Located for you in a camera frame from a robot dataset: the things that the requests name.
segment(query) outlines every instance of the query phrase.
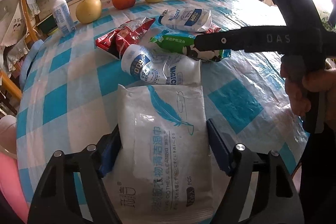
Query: finger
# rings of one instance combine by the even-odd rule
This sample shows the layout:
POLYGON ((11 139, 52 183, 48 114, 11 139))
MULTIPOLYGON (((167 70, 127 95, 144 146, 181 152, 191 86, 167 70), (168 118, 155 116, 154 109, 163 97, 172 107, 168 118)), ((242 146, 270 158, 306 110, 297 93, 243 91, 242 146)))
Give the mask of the finger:
POLYGON ((301 100, 289 98, 289 102, 291 104, 293 113, 297 116, 304 116, 311 107, 310 101, 304 97, 301 100))
POLYGON ((280 76, 283 78, 288 77, 288 72, 285 68, 285 65, 283 63, 281 63, 281 67, 280 67, 280 76))
POLYGON ((336 69, 310 72, 302 78, 302 84, 311 92, 330 90, 336 85, 336 69))
POLYGON ((292 82, 289 78, 285 80, 285 92, 289 98, 300 100, 302 98, 302 92, 298 84, 292 82))

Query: blue feather print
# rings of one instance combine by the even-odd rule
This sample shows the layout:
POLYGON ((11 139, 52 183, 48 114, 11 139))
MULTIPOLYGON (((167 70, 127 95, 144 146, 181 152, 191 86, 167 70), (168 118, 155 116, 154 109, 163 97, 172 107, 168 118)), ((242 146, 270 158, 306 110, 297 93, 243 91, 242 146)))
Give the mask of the blue feather print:
POLYGON ((147 86, 150 96, 151 96, 151 102, 156 110, 156 112, 165 120, 175 123, 174 126, 180 126, 181 124, 186 125, 188 127, 192 127, 191 132, 189 131, 189 134, 194 134, 194 126, 188 122, 185 122, 182 120, 182 118, 179 116, 179 114, 176 113, 175 109, 168 103, 166 103, 164 100, 162 100, 157 92, 155 91, 154 87, 151 85, 147 86))

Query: tablecloth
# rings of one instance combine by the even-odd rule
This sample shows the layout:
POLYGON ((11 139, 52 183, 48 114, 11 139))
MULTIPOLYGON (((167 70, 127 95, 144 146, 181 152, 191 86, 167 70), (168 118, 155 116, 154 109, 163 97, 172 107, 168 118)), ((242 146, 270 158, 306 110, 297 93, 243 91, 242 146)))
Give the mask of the tablecloth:
MULTIPOLYGON (((17 157, 26 201, 31 202, 40 176, 55 150, 81 151, 111 133, 117 124, 116 90, 142 85, 121 70, 120 61, 95 46, 95 39, 138 17, 156 17, 165 9, 210 9, 213 22, 225 30, 250 25, 285 25, 277 7, 258 0, 137 0, 126 10, 103 9, 90 24, 76 23, 66 37, 55 33, 42 45, 31 67, 17 116, 17 157)), ((163 29, 157 21, 144 37, 163 29)), ((307 135, 295 117, 280 77, 274 52, 232 52, 219 63, 202 63, 201 82, 206 118, 251 150, 280 151, 293 171, 307 135)), ((86 206, 78 194, 81 208, 86 206)))

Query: wet wipes pack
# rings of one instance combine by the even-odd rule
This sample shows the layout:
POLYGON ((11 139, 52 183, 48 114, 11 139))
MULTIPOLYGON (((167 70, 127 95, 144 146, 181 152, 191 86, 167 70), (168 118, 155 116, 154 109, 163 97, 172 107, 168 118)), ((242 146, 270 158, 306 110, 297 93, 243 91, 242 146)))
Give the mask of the wet wipes pack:
POLYGON ((150 84, 199 85, 199 61, 177 53, 154 52, 144 46, 130 45, 121 60, 121 69, 150 84))
POLYGON ((187 32, 205 32, 211 26, 211 11, 195 8, 165 10, 158 23, 172 30, 187 32))
POLYGON ((122 148, 104 179, 123 223, 198 223, 213 215, 201 86, 118 87, 122 148))

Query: hand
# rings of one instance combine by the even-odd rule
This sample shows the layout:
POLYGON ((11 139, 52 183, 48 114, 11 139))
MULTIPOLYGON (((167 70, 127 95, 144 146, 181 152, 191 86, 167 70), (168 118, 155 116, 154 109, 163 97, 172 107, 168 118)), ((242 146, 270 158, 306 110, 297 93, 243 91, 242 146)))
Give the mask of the hand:
POLYGON ((326 91, 326 113, 325 122, 333 129, 336 129, 336 69, 318 70, 305 75, 302 83, 294 83, 290 80, 288 69, 281 64, 280 75, 285 77, 285 92, 288 94, 292 111, 295 115, 305 116, 310 110, 310 101, 302 95, 305 88, 311 92, 326 91))

